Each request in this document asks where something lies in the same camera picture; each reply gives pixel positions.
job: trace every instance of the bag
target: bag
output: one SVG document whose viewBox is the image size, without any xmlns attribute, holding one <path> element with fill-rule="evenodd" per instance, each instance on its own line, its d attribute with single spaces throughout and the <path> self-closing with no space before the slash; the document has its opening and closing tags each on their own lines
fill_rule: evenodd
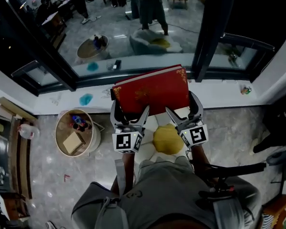
<svg viewBox="0 0 286 229">
<path fill-rule="evenodd" d="M 128 229 L 119 197 L 97 182 L 92 182 L 75 204 L 71 223 L 74 229 Z"/>
</svg>

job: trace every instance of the yellow cloth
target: yellow cloth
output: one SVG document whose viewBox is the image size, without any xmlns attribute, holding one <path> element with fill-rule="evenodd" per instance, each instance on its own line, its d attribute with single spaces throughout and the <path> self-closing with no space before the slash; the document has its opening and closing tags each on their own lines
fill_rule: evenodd
<svg viewBox="0 0 286 229">
<path fill-rule="evenodd" d="M 177 154 L 184 145 L 182 138 L 172 124 L 159 126 L 153 134 L 153 145 L 156 150 L 167 155 Z"/>
<path fill-rule="evenodd" d="M 169 48 L 171 46 L 171 44 L 166 39 L 163 39 L 163 38 L 153 39 L 150 42 L 150 44 L 158 45 L 158 46 L 161 46 L 163 48 Z"/>
</svg>

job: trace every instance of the red book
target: red book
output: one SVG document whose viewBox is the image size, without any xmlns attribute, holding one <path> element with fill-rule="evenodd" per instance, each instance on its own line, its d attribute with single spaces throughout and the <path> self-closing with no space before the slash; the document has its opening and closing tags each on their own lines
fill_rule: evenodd
<svg viewBox="0 0 286 229">
<path fill-rule="evenodd" d="M 189 106 L 185 68 L 174 65 L 117 82 L 112 88 L 125 114 L 141 114 L 147 105 L 149 115 L 165 112 L 165 107 Z"/>
</svg>

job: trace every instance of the gray shirt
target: gray shirt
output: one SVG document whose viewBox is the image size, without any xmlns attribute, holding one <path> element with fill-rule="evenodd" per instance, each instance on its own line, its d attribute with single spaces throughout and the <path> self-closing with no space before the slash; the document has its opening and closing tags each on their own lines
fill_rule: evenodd
<svg viewBox="0 0 286 229">
<path fill-rule="evenodd" d="M 209 187 L 186 162 L 185 157 L 178 158 L 175 164 L 161 160 L 156 163 L 143 161 L 138 181 L 122 196 L 120 203 L 129 228 L 146 229 L 170 214 L 186 215 L 210 229 L 216 228 L 214 213 L 196 205 L 201 198 L 198 192 L 209 191 Z"/>
</svg>

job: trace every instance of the book cover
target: book cover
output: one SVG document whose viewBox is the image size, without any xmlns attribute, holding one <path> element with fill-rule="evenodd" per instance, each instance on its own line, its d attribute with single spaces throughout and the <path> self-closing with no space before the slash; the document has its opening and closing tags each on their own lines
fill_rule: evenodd
<svg viewBox="0 0 286 229">
<path fill-rule="evenodd" d="M 147 105 L 149 115 L 189 106 L 186 71 L 180 65 L 126 79 L 112 89 L 125 115 L 141 114 Z"/>
<path fill-rule="evenodd" d="M 70 136 L 63 142 L 67 152 L 69 154 L 75 153 L 78 149 L 80 149 L 83 145 L 85 145 L 85 141 L 83 140 L 81 134 L 77 132 L 72 132 Z"/>
</svg>

